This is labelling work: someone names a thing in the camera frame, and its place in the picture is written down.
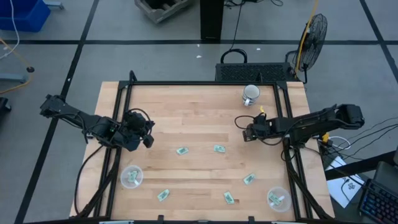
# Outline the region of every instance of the electric fan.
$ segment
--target electric fan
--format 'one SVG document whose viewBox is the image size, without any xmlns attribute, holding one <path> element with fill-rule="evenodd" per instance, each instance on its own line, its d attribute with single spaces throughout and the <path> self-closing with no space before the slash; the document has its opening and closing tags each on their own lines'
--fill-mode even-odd
<svg viewBox="0 0 398 224">
<path fill-rule="evenodd" d="M 307 83 L 307 70 L 312 68 L 321 52 L 327 28 L 328 21 L 324 15 L 313 16 L 308 29 L 307 26 L 304 29 L 298 49 L 287 52 L 285 56 L 285 62 L 287 62 L 289 55 L 294 54 L 292 61 L 294 67 L 290 68 L 290 73 L 297 78 L 298 70 L 304 72 L 304 84 Z"/>
</svg>

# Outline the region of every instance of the keyboard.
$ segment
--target keyboard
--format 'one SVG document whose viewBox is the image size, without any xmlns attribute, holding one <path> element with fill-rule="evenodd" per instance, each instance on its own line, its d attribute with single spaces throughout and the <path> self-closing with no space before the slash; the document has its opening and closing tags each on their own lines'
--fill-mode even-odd
<svg viewBox="0 0 398 224">
<path fill-rule="evenodd" d="M 374 180 L 366 185 L 359 210 L 378 223 L 398 224 L 398 195 Z"/>
<path fill-rule="evenodd" d="M 289 63 L 219 63 L 216 80 L 255 82 L 261 74 L 264 82 L 295 81 L 287 71 L 289 67 Z"/>
</svg>

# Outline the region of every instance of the gray floor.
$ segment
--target gray floor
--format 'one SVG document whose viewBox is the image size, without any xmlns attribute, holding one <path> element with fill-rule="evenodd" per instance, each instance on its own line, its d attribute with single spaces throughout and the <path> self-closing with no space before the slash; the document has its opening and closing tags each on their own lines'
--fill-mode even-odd
<svg viewBox="0 0 398 224">
<path fill-rule="evenodd" d="M 64 11 L 52 11 L 42 31 L 21 33 L 24 40 L 79 40 L 93 0 L 62 1 Z M 285 0 L 276 7 L 268 0 L 242 8 L 237 39 L 299 40 L 313 1 Z M 385 40 L 398 40 L 394 0 L 366 1 Z M 377 40 L 357 0 L 320 0 L 317 12 L 328 19 L 327 40 Z M 238 8 L 224 10 L 223 39 L 232 39 Z M 13 32 L 0 31 L 3 39 Z M 197 40 L 200 38 L 199 5 L 154 25 L 131 0 L 100 0 L 88 40 Z M 42 147 L 50 121 L 39 116 L 46 94 L 59 94 L 76 45 L 20 45 L 17 50 L 35 68 L 30 85 L 6 93 L 13 111 L 0 125 L 0 223 L 12 223 Z M 95 110 L 101 82 L 127 79 L 134 70 L 139 80 L 214 80 L 215 64 L 230 45 L 85 45 L 67 101 L 88 113 Z M 295 45 L 236 45 L 248 53 L 249 62 L 281 62 Z M 398 46 L 388 46 L 398 60 Z M 231 54 L 228 62 L 241 62 Z M 0 60 L 0 72 L 26 73 L 10 56 Z M 335 103 L 361 106 L 368 128 L 398 116 L 398 84 L 379 45 L 326 45 L 308 73 L 307 97 L 312 111 Z M 358 131 L 335 131 L 350 137 Z M 391 131 L 357 153 L 367 158 L 394 150 Z M 359 142 L 347 154 L 368 143 Z M 25 222 L 67 218 L 76 174 L 85 149 L 79 131 L 59 123 L 37 184 Z"/>
</svg>

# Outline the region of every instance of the clear plastic cup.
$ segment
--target clear plastic cup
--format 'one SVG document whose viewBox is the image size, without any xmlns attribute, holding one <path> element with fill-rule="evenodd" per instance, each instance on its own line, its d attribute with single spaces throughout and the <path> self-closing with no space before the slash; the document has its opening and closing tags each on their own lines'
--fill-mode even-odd
<svg viewBox="0 0 398 224">
<path fill-rule="evenodd" d="M 282 187 L 273 187 L 267 194 L 268 205 L 277 212 L 286 212 L 290 209 L 292 198 Z"/>
<path fill-rule="evenodd" d="M 138 172 L 137 177 L 134 182 L 130 182 L 130 173 L 134 171 Z M 140 186 L 143 179 L 144 173 L 142 172 L 142 169 L 138 166 L 128 166 L 123 170 L 122 174 L 120 175 L 120 182 L 127 189 L 135 189 L 136 187 Z"/>
</svg>

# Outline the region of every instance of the wooden tabletop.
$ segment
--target wooden tabletop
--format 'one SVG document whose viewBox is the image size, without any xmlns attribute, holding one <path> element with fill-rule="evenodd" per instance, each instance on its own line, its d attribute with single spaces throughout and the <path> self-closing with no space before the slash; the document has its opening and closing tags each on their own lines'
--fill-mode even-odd
<svg viewBox="0 0 398 224">
<path fill-rule="evenodd" d="M 117 82 L 104 82 L 95 113 L 111 117 Z M 288 83 L 294 116 L 309 113 L 302 83 Z M 136 151 L 122 150 L 116 184 L 112 219 L 156 220 L 294 220 L 293 208 L 285 213 L 273 211 L 267 204 L 269 189 L 280 186 L 290 192 L 285 162 L 280 158 L 282 145 L 267 146 L 260 141 L 244 142 L 242 130 L 234 125 L 239 115 L 256 116 L 263 106 L 267 118 L 277 116 L 271 86 L 259 86 L 261 96 L 255 105 L 242 104 L 243 86 L 133 86 L 130 108 L 145 110 L 155 121 L 153 146 L 140 145 Z M 280 92 L 284 116 L 283 94 Z M 238 121 L 240 126 L 249 118 Z M 226 148 L 224 154 L 214 152 L 215 144 Z M 317 149 L 315 141 L 308 147 Z M 85 158 L 98 147 L 91 140 Z M 188 147 L 179 156 L 176 150 Z M 98 188 L 104 158 L 103 149 L 86 165 L 81 174 L 78 204 L 81 210 Z M 318 154 L 302 149 L 302 161 L 309 191 L 325 211 L 334 216 L 326 186 L 325 174 Z M 136 189 L 125 189 L 120 174 L 127 166 L 137 165 L 144 180 Z M 245 185 L 243 178 L 251 173 L 256 180 Z M 157 195 L 169 189 L 170 195 L 159 202 Z M 235 204 L 228 205 L 224 193 L 230 191 Z M 298 190 L 301 216 L 305 216 L 302 194 Z M 104 214 L 108 191 L 104 193 Z"/>
</svg>

